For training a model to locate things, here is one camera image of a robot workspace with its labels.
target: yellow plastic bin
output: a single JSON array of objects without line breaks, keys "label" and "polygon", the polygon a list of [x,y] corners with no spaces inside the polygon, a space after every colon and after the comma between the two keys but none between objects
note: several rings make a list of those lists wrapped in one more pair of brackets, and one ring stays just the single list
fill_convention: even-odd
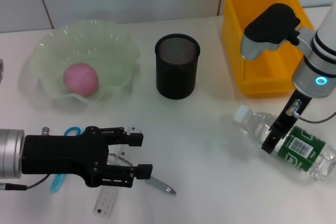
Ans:
[{"label": "yellow plastic bin", "polygon": [[301,20],[299,28],[313,29],[298,0],[225,0],[223,41],[238,88],[250,97],[271,97],[294,90],[291,77],[303,56],[288,42],[277,51],[265,51],[254,61],[240,56],[245,27],[274,3],[290,6]]}]

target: white table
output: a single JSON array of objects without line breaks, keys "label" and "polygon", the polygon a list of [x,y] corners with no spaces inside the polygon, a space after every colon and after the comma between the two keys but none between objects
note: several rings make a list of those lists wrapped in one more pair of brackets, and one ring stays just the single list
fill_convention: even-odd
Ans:
[{"label": "white table", "polygon": [[[328,8],[307,9],[318,27]],[[278,114],[288,97],[248,100],[235,90],[221,40],[222,17],[124,25],[140,47],[133,84],[110,99],[83,106],[50,101],[29,73],[34,46],[50,31],[0,34],[5,62],[0,85],[2,128],[63,134],[70,126],[132,125],[143,130],[135,163],[153,164],[153,175],[177,190],[167,195],[143,181],[122,188],[110,219],[92,214],[99,188],[88,188],[68,175],[60,191],[49,191],[51,178],[22,191],[0,192],[1,223],[336,223],[336,187],[331,181],[305,184],[296,171],[243,139],[233,127],[240,104]],[[162,97],[155,86],[154,45],[169,33],[185,33],[201,46],[196,88],[186,99]],[[321,119],[336,110],[334,92],[312,101],[306,118]],[[303,126],[336,144],[335,120]],[[41,175],[23,175],[14,183],[33,184]]]}]

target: green glass bowl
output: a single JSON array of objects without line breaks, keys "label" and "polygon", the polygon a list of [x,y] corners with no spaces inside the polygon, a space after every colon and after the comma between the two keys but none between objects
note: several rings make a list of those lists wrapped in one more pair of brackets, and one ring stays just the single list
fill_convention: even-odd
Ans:
[{"label": "green glass bowl", "polygon": [[[30,70],[54,99],[76,97],[97,101],[108,89],[128,84],[140,55],[130,34],[120,25],[101,20],[81,20],[53,30],[35,47]],[[65,70],[75,63],[91,65],[97,72],[99,89],[89,97],[69,93],[63,82]]]}]

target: plastic water bottle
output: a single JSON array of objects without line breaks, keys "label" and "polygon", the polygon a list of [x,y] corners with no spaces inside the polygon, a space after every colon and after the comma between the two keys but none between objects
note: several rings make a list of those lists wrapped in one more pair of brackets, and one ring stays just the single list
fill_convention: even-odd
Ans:
[{"label": "plastic water bottle", "polygon": [[[253,112],[246,106],[240,106],[234,116],[241,129],[255,138],[260,146],[276,118],[269,113]],[[325,179],[336,164],[335,149],[297,126],[279,141],[272,154],[287,160],[315,179]]]}]

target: bottle cap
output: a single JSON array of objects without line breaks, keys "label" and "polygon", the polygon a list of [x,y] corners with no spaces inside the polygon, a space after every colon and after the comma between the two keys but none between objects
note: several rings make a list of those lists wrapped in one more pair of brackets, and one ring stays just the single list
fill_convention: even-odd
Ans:
[{"label": "bottle cap", "polygon": [[244,116],[246,115],[246,113],[250,110],[249,107],[247,106],[240,106],[236,112],[236,114],[234,115],[233,119],[238,122],[241,123],[244,119]]}]

